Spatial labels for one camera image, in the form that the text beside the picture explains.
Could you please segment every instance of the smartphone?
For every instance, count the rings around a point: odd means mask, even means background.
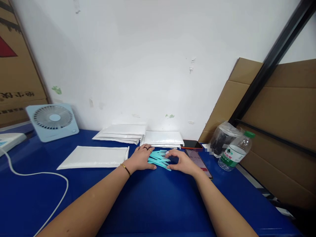
[[[202,151],[203,147],[202,145],[195,140],[183,140],[184,144],[181,146],[182,149],[190,149],[190,150],[196,150],[196,151]]]
[[[204,173],[210,178],[213,179],[213,176],[211,175],[211,173],[208,171],[207,167],[204,164],[204,161],[202,160],[202,158],[200,157],[200,155],[193,150],[185,150],[186,154],[188,155],[188,157],[190,157],[190,159],[194,162],[194,164],[196,164],[198,167],[200,167],[201,170],[204,171]]]

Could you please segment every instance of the human arm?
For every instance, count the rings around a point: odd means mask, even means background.
[[[182,171],[192,175],[195,179],[218,237],[258,236],[206,174],[184,152],[170,150],[165,158],[170,156],[177,156],[179,162],[176,165],[169,165],[167,168]]]
[[[123,162],[131,174],[157,168],[148,163],[151,152],[147,149],[155,148],[148,144],[137,147],[131,158]],[[37,236],[96,236],[128,178],[128,172],[120,165],[70,204]]]

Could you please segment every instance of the water bottle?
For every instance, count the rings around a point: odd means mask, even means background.
[[[245,131],[243,136],[233,140],[218,159],[218,165],[226,171],[232,171],[250,151],[254,137],[254,133]]]

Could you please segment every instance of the light blue fan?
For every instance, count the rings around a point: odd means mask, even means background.
[[[68,104],[30,105],[26,112],[42,142],[50,142],[79,132]]]

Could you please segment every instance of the red triangle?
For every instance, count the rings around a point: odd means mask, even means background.
[[[0,58],[7,57],[17,57],[17,55],[0,36]]]

